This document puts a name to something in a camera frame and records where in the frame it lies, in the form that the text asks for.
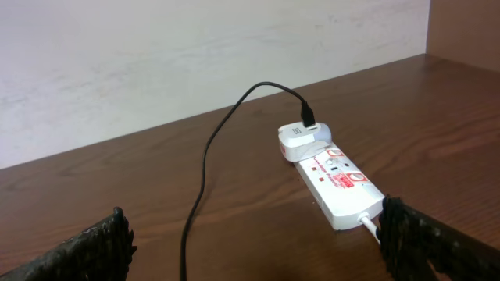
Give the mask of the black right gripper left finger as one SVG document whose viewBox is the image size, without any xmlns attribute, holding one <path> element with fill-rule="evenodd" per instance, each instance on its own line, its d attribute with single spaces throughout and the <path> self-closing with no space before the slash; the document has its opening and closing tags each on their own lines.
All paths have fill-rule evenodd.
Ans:
<svg viewBox="0 0 500 281">
<path fill-rule="evenodd" d="M 24 265 L 3 281 L 125 281 L 137 247 L 123 209 Z"/>
</svg>

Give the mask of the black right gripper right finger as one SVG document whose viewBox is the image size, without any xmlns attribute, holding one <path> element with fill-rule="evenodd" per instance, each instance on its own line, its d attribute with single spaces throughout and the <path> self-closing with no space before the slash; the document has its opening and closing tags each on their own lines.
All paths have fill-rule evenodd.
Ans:
<svg viewBox="0 0 500 281">
<path fill-rule="evenodd" d="M 499 250 L 386 197 L 377 238 L 395 280 L 498 280 Z"/>
</svg>

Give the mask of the white power strip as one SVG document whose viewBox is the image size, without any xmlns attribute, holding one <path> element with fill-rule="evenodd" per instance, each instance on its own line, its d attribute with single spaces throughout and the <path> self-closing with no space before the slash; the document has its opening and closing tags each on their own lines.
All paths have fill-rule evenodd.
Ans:
<svg viewBox="0 0 500 281">
<path fill-rule="evenodd" d="M 295 167 L 333 229 L 356 228 L 382 212 L 384 195 L 337 145 Z"/>
</svg>

